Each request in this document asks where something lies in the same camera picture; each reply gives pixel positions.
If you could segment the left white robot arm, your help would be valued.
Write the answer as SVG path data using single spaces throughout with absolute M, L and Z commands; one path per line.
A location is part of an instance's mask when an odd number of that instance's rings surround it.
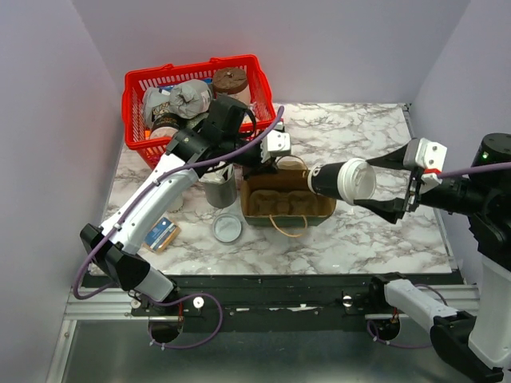
M 177 304 L 176 286 L 138 254 L 145 236 L 168 206 L 210 168 L 219 163 L 260 166 L 261 145 L 283 112 L 280 107 L 262 132 L 242 133 L 240 126 L 252 111 L 234 98 L 219 96 L 198 125 L 174 133 L 156 167 L 129 200 L 102 224 L 87 224 L 81 230 L 88 256 L 73 283 L 74 297 L 84 298 L 79 287 L 89 264 L 94 263 L 114 286 L 148 297 L 160 315 L 171 314 Z

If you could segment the single brown pulp carrier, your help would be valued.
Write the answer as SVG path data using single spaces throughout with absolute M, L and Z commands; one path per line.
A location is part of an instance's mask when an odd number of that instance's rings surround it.
M 248 199 L 250 216 L 319 215 L 318 197 L 308 191 L 254 191 Z

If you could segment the dark green paper bag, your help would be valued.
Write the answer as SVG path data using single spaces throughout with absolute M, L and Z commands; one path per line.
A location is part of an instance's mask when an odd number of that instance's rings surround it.
M 335 199 L 313 193 L 305 169 L 279 169 L 274 174 L 250 176 L 240 185 L 240 205 L 247 224 L 271 227 L 298 238 L 310 227 L 329 219 Z

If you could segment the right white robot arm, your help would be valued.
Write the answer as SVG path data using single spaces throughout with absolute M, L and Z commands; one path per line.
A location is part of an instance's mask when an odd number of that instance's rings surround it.
M 443 146 L 413 139 L 368 164 L 411 172 L 406 196 L 387 201 L 357 199 L 389 223 L 418 205 L 464 215 L 482 258 L 477 315 L 457 310 L 420 291 L 399 273 L 371 279 L 367 302 L 379 313 L 402 311 L 430 336 L 436 354 L 474 382 L 501 382 L 510 369 L 510 135 L 483 137 L 472 165 L 443 172 Z

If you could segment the black paper coffee cup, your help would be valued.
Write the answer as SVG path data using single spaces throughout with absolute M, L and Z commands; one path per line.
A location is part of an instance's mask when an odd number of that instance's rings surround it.
M 338 178 L 344 162 L 332 164 L 318 164 L 307 175 L 309 190 L 317 195 L 323 195 L 332 199 L 341 199 L 338 186 Z

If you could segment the white plastic cup lid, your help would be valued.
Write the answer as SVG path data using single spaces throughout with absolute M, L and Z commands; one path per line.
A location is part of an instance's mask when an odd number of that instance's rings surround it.
M 338 191 L 341 200 L 350 205 L 354 205 L 359 199 L 370 199 L 374 194 L 376 183 L 373 167 L 363 159 L 350 159 L 339 169 Z

